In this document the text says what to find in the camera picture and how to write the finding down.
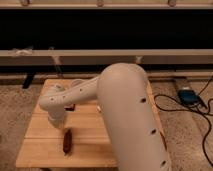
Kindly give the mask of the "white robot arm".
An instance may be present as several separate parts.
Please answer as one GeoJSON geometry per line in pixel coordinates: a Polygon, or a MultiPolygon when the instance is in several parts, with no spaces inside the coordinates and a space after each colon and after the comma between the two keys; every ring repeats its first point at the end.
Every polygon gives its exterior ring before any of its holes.
{"type": "Polygon", "coordinates": [[[119,171],[172,171],[147,88],[142,67],[116,63],[72,88],[52,86],[39,105],[56,121],[63,118],[66,106],[96,100],[119,171]]]}

